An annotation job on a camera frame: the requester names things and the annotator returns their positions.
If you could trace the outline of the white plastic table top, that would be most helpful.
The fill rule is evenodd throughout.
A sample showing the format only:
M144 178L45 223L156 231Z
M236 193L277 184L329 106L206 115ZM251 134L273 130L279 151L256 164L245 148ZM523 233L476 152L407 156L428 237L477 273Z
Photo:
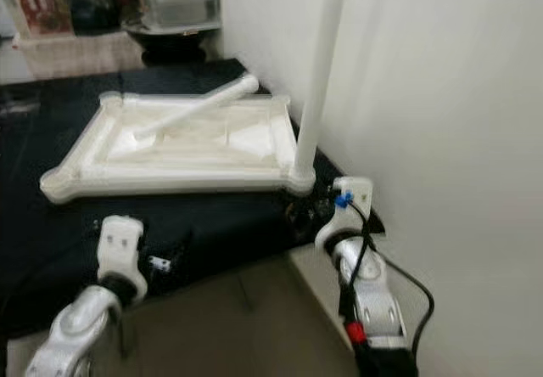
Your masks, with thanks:
M132 129L171 112L154 94L106 91L67 155L39 180L54 204L86 197L288 190L296 139L286 95L252 95L195 114L127 148Z

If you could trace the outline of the white plastic table leg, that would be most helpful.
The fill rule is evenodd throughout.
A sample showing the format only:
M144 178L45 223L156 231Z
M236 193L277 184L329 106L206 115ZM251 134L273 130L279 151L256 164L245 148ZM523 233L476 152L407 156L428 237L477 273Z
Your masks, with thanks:
M167 104L171 106L171 112L159 120L149 122L146 125L132 129L132 136L136 140L144 140L151 138L163 132L168 127L174 127L179 122L185 121L187 118L195 114L212 110L230 101L243 98L244 95L256 93L259 89L259 79L252 74L243 74L236 81L226 83L226 85L215 89L212 93L205 94L203 97L197 98L190 105L182 104L178 108L180 98L176 95L152 95L152 97L140 98L140 101L159 104Z
M344 0L322 0L317 23L314 58L311 62L309 98L304 105L296 137L296 155L288 171L288 191L308 195L316 182L314 167L317 143L321 136L323 105L333 67Z

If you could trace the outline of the black tablecloth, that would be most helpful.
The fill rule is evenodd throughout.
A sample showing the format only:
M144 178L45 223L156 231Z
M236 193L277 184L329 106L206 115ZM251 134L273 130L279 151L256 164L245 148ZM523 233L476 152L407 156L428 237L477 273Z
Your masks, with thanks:
M98 109L102 93L203 94L245 67L236 59L11 83L1 100L24 110L0 121L0 335L51 325L96 278L98 222L136 217L153 256L180 267L152 279L148 298L179 295L215 276L292 251L311 252L317 230L283 191L105 197L51 203L39 186Z

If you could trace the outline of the black round basin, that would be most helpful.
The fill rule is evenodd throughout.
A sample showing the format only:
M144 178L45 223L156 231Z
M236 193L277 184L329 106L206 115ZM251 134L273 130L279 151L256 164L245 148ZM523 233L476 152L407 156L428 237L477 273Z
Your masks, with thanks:
M151 29L140 23L124 24L121 29L141 48L144 66L204 63L204 43L215 35L220 25Z

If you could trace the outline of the beige cloth covered bench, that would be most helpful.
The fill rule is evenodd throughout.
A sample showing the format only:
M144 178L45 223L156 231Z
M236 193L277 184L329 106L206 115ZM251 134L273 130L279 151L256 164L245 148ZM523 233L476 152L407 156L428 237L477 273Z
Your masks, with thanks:
M38 81L143 68L143 48L124 32L92 37L13 40Z

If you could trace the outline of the clear plastic storage box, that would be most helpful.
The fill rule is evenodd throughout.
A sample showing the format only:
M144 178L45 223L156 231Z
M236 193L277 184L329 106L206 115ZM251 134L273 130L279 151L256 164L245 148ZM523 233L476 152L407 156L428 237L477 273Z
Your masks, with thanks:
M220 0L138 0L140 24L152 34L187 34L221 27Z

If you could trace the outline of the black bag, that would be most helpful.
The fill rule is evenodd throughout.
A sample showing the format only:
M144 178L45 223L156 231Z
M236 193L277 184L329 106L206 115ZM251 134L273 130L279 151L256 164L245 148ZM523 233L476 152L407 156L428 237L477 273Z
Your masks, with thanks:
M117 0L70 0L71 28L75 36L94 37L120 30Z

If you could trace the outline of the red printed box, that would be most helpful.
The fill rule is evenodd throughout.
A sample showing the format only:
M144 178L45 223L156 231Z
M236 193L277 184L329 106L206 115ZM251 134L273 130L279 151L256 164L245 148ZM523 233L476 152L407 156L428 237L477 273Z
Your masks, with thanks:
M5 0L20 38L47 40L74 36L71 0Z

